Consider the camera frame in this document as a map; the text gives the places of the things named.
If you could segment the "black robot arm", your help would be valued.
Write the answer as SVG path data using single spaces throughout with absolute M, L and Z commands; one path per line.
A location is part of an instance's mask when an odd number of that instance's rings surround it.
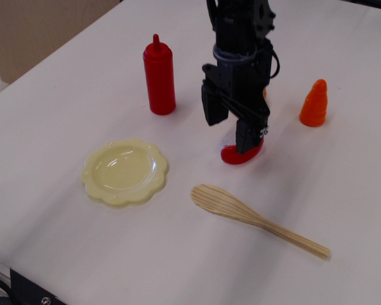
M 277 76 L 271 65 L 279 59 L 267 34 L 275 13 L 268 1 L 207 1 L 215 32 L 215 65 L 205 64 L 201 98 L 212 126 L 237 117 L 236 152 L 259 147 L 267 133 L 269 107 L 264 90 Z

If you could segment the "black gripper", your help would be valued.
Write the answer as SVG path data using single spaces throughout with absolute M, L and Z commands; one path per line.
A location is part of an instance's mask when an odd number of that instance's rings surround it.
M 245 154 L 260 146 L 267 133 L 270 110 L 263 89 L 271 78 L 272 53 L 255 48 L 243 55 L 214 47 L 213 56 L 216 65 L 203 65 L 204 116 L 213 126 L 233 113 L 238 118 L 236 152 Z

